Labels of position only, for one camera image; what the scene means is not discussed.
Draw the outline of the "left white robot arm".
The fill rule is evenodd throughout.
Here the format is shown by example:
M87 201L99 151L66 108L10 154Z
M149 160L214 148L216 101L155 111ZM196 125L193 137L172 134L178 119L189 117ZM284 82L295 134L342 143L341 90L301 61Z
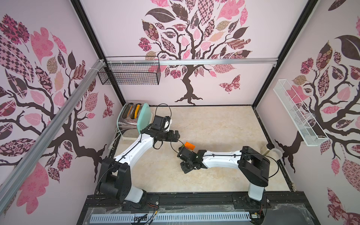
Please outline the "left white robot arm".
M179 131L171 130L171 117L155 116L153 123L140 131L139 137L123 153L102 163L96 193L114 198L121 202L144 204L146 191L132 184L131 167L146 153L154 148L156 142L177 142Z

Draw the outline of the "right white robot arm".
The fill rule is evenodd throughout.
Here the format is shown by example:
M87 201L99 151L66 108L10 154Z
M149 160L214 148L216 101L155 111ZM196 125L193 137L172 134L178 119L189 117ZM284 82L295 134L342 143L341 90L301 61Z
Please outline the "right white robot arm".
M248 197L262 201L270 177L270 161L249 146L240 151L212 152L199 150L197 153L179 148L177 157L182 160L181 169L187 174L193 170L214 167L239 169L249 181Z

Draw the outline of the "orange lego brick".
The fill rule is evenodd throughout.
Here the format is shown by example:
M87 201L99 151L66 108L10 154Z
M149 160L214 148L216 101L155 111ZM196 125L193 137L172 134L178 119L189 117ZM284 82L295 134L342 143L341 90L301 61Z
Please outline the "orange lego brick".
M193 145L193 144L191 144L191 143L189 143L189 142L185 142L184 147L187 148L188 150L193 151L196 146Z

